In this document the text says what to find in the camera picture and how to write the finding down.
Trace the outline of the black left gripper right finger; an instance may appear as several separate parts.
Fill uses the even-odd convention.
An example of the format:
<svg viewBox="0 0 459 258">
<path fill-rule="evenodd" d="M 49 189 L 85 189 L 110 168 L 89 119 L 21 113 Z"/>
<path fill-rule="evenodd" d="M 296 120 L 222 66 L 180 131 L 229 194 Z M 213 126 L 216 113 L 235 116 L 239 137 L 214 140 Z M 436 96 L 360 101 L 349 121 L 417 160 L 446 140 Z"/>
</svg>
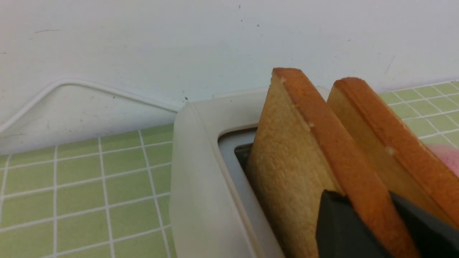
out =
<svg viewBox="0 0 459 258">
<path fill-rule="evenodd" d="M 398 214 L 422 258 L 457 258 L 459 231 L 405 198 L 390 192 Z"/>
</svg>

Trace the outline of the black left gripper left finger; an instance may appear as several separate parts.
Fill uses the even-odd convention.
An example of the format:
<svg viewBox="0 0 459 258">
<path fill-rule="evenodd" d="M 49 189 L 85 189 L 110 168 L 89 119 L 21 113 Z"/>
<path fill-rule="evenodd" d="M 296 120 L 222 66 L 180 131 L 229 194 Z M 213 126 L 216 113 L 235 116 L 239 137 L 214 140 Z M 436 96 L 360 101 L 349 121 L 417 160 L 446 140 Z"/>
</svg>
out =
<svg viewBox="0 0 459 258">
<path fill-rule="evenodd" d="M 354 212 L 348 198 L 324 190 L 315 239 L 320 258 L 392 258 Z"/>
</svg>

